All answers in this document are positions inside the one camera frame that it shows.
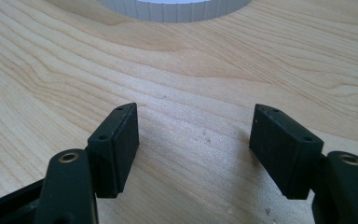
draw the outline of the white gear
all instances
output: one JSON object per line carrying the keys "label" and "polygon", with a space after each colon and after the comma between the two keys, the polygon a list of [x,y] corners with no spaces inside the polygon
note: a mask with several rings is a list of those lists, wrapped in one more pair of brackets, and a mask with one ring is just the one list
hole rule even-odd
{"label": "white gear", "polygon": [[251,0],[100,0],[123,15],[144,21],[204,21],[227,15]]}

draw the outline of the light wood surface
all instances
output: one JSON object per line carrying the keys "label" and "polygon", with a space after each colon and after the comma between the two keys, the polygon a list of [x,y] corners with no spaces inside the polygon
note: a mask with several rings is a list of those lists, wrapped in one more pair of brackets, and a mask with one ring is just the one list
hole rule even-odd
{"label": "light wood surface", "polygon": [[358,155],[358,0],[254,0],[188,24],[0,0],[0,197],[129,102],[141,145],[101,223],[312,223],[313,195],[287,201],[249,151],[254,106]]}

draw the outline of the screw hole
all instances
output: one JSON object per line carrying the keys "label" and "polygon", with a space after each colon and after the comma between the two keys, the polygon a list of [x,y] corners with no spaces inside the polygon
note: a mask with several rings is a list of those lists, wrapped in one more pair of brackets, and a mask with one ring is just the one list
hole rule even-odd
{"label": "screw hole", "polygon": [[106,138],[107,138],[107,135],[101,135],[101,136],[99,137],[100,140],[105,140]]}
{"label": "screw hole", "polygon": [[349,165],[358,165],[358,159],[354,158],[353,156],[349,156],[349,155],[340,155],[339,158],[349,164]]}
{"label": "screw hole", "polygon": [[75,152],[69,152],[69,153],[66,153],[63,156],[61,156],[59,158],[59,162],[67,163],[67,162],[75,161],[75,160],[77,160],[78,157],[79,157],[79,154],[77,154]]}

